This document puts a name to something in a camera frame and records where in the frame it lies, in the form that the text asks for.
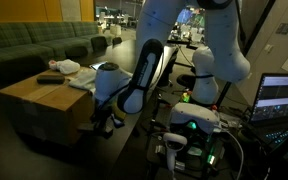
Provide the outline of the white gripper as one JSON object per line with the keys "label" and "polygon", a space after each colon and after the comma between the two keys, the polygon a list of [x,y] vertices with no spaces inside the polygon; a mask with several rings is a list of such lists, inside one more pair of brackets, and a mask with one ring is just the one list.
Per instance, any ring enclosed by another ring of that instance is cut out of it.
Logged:
{"label": "white gripper", "polygon": [[121,128],[125,125],[113,113],[111,107],[97,108],[90,118],[92,125],[92,133],[109,139],[113,135],[113,128]]}

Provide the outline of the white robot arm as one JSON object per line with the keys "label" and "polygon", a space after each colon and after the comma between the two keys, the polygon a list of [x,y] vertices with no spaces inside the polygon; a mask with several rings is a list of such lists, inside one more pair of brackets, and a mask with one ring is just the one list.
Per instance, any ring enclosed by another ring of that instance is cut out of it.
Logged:
{"label": "white robot arm", "polygon": [[136,29],[134,71],[124,80],[123,70],[108,71],[101,66],[96,74],[95,98],[103,103],[115,97],[118,108],[127,114],[141,111],[153,76],[165,57],[172,28],[186,7],[205,11],[204,43],[192,53],[193,101],[180,103],[184,112],[174,115],[172,122],[184,124],[193,120],[202,132],[211,134],[220,127],[218,115],[210,108],[218,93],[217,81],[236,83],[250,71],[238,42],[236,0],[145,0]]}

